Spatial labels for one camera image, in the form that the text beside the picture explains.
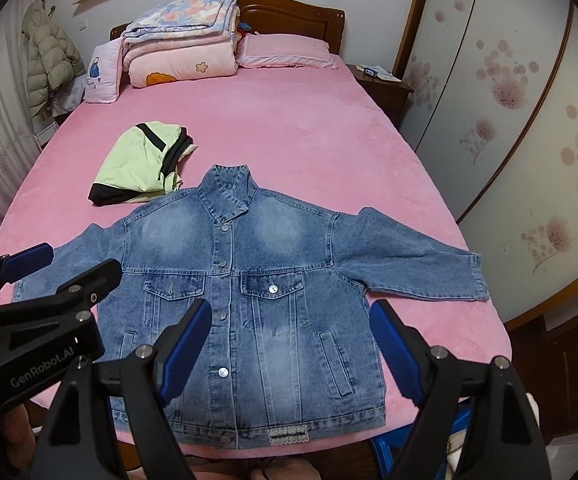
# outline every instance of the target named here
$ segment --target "nightstand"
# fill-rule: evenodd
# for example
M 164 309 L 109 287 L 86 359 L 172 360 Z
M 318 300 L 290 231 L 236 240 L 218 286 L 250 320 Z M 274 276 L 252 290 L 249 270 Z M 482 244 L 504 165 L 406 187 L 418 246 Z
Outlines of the nightstand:
M 413 89 L 402 82 L 395 83 L 371 77 L 358 70 L 355 65 L 348 64 L 347 66 L 354 75 L 355 80 L 358 81 L 358 84 L 365 89 L 365 92 L 383 110 L 394 126 L 398 127 L 402 119 L 403 107 L 407 96 L 413 92 Z

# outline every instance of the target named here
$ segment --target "cushion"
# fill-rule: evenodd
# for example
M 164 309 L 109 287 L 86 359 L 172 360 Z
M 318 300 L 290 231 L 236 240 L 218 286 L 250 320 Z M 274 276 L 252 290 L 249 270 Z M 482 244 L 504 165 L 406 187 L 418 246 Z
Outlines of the cushion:
M 233 41 L 147 52 L 129 64 L 131 84 L 144 88 L 159 83 L 234 75 L 238 65 Z
M 328 44 L 296 34 L 247 34 L 238 45 L 236 61 L 245 68 L 337 68 Z
M 86 102 L 113 103 L 118 99 L 122 75 L 121 52 L 121 38 L 93 49 L 92 61 L 87 72 Z

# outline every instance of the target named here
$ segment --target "pocket flap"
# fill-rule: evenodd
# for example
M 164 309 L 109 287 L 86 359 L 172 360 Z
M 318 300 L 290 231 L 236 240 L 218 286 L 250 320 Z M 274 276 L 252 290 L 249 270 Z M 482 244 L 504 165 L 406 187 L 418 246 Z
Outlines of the pocket flap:
M 277 300 L 304 288 L 301 272 L 283 272 L 264 276 L 242 276 L 240 291 L 248 296 Z
M 149 274 L 144 280 L 144 290 L 168 301 L 200 296 L 205 290 L 204 276 L 180 274 Z

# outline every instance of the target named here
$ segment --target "pink blanket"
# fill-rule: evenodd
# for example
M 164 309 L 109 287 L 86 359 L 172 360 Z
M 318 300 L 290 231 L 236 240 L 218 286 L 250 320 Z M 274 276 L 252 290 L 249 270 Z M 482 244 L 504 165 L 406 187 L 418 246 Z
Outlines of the pink blanket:
M 114 104 L 82 104 L 38 157 L 0 228 L 0 254 L 48 242 L 59 246 L 94 222 L 109 226 L 136 204 L 93 206 L 87 195 L 102 161 L 127 128 L 145 121 L 187 127 L 199 148 L 181 171 L 197 186 L 212 164 L 247 164 L 256 182 L 307 202 L 357 214 L 373 206 L 447 244 L 464 239 L 416 155 L 358 85 L 344 62 L 340 70 L 240 69 L 209 78 L 126 87 Z M 3 290 L 0 303 L 12 296 Z M 493 305 L 389 298 L 403 322 L 431 345 L 463 359 L 488 362 L 511 356 Z M 387 423 L 383 428 L 304 444 L 224 450 L 183 446 L 207 458 L 250 458 L 342 446 L 411 423 L 413 404 L 400 396 L 383 363 Z M 38 395 L 51 402 L 55 387 Z M 131 441 L 129 434 L 119 437 Z

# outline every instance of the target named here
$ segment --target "jacket label patch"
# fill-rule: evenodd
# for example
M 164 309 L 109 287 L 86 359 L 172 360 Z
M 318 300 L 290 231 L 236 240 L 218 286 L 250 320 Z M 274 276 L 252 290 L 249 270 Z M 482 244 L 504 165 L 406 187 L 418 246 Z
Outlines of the jacket label patch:
M 309 431 L 307 430 L 306 424 L 269 428 L 267 430 L 267 436 L 269 437 L 269 446 L 309 441 Z

